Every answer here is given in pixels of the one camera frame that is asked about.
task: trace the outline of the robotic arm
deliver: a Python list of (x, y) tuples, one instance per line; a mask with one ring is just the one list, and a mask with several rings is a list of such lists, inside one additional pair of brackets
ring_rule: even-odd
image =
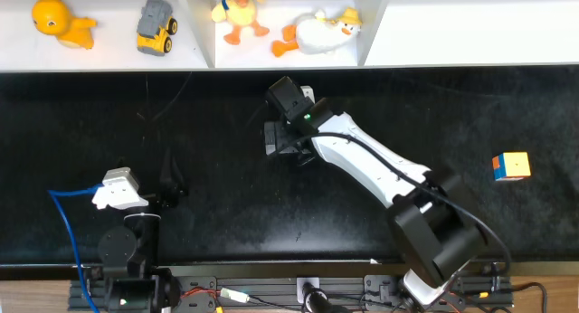
[[(476, 225), (398, 174), (402, 172), (455, 202), (473, 203), (458, 175), (448, 169), (432, 171), (396, 155), (368, 136), (348, 114), (334, 115), (323, 100), (315, 104), (313, 90), (300, 87), (288, 77), (271, 86), (266, 98), (281, 114), (280, 121), (265, 124), (268, 154), (309, 154), (306, 142), (285, 147), (289, 140), (307, 136), (305, 139), (322, 159), (349, 173), (384, 205), (390, 232), (411, 268), (401, 280), (403, 303), (408, 309), (429, 308), (444, 294), (455, 273), (488, 245), (486, 235)], [(350, 136), (375, 154), (347, 138), (316, 137), (326, 132)], [(396, 168), (398, 174), (375, 155)]]

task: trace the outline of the colorful cube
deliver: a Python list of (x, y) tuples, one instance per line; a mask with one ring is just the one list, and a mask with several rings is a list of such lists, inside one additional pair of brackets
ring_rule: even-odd
[(492, 158), (495, 181), (517, 181), (531, 176), (526, 152), (503, 153)]

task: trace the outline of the black table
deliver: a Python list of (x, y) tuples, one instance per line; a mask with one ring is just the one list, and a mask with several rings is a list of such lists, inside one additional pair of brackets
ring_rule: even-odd
[[(400, 261), (384, 208), (353, 178), (316, 161), (266, 158), (264, 91), (288, 74), (369, 135), (430, 167), (460, 172), (516, 261), (575, 261), (579, 71), (569, 67), (204, 72), (163, 118), (187, 73), (0, 75), (0, 264), (72, 263), (46, 193), (97, 184), (119, 161), (157, 190), (168, 147), (189, 185), (164, 212), (162, 264), (194, 261)], [(497, 183), (492, 157), (527, 151), (533, 176)], [(122, 213), (62, 199), (84, 262)], [(498, 257), (496, 249), (490, 257)]]

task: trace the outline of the wooden floor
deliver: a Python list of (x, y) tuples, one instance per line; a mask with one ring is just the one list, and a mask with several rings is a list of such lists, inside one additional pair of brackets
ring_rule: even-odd
[[(549, 313), (579, 313), (579, 277), (516, 277), (513, 284), (541, 282), (548, 292)], [(68, 281), (0, 281), (0, 313), (66, 312)], [(541, 291), (537, 288), (515, 295), (513, 313), (541, 313)], [(260, 313), (283, 312), (261, 310)]]

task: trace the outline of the toy truck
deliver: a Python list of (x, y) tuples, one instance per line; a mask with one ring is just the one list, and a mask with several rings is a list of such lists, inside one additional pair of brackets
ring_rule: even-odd
[(165, 0), (147, 0), (137, 26), (137, 49), (145, 54), (164, 56), (171, 52), (169, 35), (177, 32), (173, 8)]

